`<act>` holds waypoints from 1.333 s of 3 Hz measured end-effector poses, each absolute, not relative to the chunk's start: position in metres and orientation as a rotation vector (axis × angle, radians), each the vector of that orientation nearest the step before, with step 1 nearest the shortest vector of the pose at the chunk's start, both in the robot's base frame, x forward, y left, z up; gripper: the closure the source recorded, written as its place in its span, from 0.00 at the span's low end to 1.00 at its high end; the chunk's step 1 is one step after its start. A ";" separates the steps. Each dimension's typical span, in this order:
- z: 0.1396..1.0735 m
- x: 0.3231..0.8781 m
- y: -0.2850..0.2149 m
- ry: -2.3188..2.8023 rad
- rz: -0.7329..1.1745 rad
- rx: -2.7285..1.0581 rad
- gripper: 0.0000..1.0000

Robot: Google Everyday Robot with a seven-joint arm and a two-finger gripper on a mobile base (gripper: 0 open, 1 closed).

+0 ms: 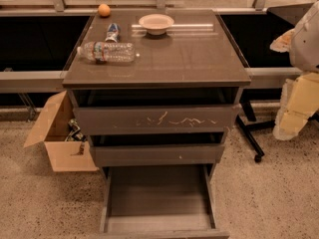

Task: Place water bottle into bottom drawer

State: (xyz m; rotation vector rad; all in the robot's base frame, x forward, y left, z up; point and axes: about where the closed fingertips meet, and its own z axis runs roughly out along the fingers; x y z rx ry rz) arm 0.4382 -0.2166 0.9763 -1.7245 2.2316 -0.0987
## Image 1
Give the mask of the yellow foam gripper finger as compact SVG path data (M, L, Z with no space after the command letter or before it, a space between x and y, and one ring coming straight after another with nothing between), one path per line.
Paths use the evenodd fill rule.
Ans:
M272 41L272 43L270 44L270 49L279 53L289 52L293 34L293 29L286 31L281 36Z
M319 110L319 74L307 73L296 80L287 79L282 87L280 109L273 135L279 140L297 136Z

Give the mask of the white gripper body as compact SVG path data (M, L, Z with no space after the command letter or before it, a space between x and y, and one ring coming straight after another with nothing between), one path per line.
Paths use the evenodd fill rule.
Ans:
M301 71L319 72L319 1L295 25L289 58Z

